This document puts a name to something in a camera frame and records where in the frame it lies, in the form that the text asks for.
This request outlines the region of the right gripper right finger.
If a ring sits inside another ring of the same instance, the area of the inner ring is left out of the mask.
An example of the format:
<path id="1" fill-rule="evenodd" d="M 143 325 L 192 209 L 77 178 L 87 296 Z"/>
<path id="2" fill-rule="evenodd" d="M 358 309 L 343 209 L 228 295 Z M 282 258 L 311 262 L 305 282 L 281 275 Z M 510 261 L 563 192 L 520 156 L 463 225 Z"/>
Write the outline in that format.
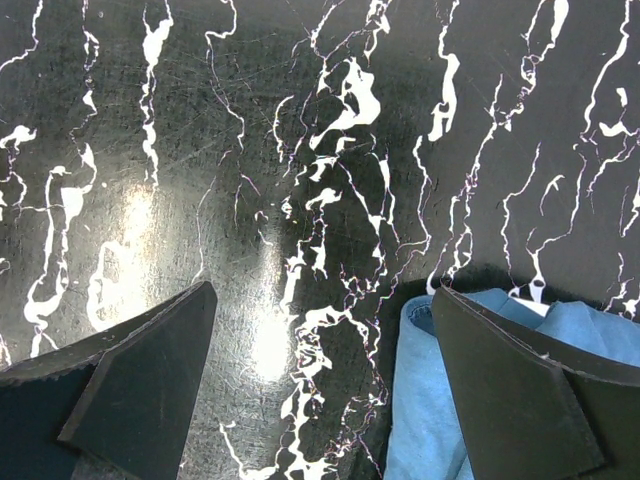
<path id="1" fill-rule="evenodd" d="M 638 478 L 638 367 L 446 287 L 432 315 L 475 478 Z"/>

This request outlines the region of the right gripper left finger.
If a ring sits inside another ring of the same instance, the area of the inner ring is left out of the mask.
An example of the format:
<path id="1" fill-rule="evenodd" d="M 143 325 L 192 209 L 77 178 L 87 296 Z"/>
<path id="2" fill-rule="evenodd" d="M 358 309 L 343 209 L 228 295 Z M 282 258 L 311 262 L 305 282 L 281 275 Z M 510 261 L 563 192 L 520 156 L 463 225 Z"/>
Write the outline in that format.
<path id="1" fill-rule="evenodd" d="M 217 306 L 202 281 L 1 373 L 1 476 L 69 479 L 83 455 L 128 479 L 174 479 Z"/>

